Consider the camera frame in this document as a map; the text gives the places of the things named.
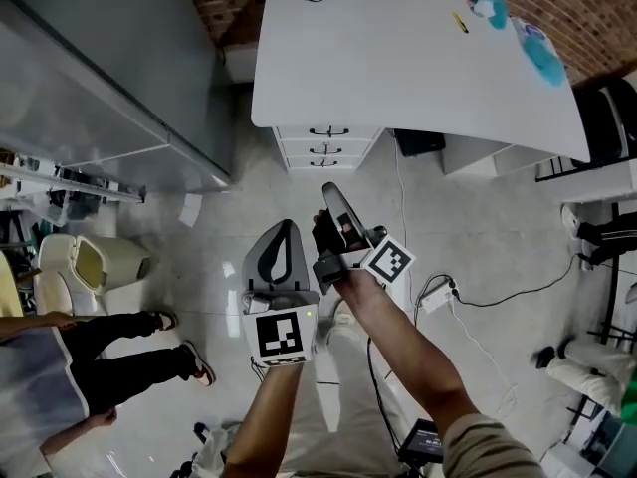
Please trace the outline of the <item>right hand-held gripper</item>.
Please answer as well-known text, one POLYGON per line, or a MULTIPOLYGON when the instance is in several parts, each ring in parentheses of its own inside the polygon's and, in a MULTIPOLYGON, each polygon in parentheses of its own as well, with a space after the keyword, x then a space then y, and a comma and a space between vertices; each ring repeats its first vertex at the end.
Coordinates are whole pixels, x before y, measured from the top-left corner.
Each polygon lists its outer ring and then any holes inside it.
POLYGON ((400 280, 416 257, 382 226, 365 230, 344 195, 334 182, 322 187, 322 195, 336 228, 340 231, 345 250, 327 251, 313 264, 321 291, 325 294, 336 282, 352 271, 364 270, 383 286, 400 280))

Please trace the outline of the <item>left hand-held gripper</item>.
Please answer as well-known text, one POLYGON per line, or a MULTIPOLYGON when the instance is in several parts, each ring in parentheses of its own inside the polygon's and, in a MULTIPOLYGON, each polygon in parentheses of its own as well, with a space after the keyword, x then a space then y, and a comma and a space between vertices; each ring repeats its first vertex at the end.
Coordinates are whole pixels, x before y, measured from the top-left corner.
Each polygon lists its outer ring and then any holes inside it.
POLYGON ((243 279, 250 291, 275 287, 299 292, 247 292, 241 316, 252 358, 259 366, 311 361, 319 294, 310 288, 301 233, 291 219, 268 229, 246 255, 243 279))

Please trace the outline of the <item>person's right hand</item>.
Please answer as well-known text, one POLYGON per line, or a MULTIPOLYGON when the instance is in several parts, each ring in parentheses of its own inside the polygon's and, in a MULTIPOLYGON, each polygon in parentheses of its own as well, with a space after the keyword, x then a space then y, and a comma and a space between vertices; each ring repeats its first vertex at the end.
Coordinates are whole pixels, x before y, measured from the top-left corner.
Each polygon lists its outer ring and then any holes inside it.
POLYGON ((314 217, 312 234, 316 243, 318 254, 335 255, 342 254, 345 250, 344 241, 340 231, 336 228, 328 209, 322 209, 314 217))

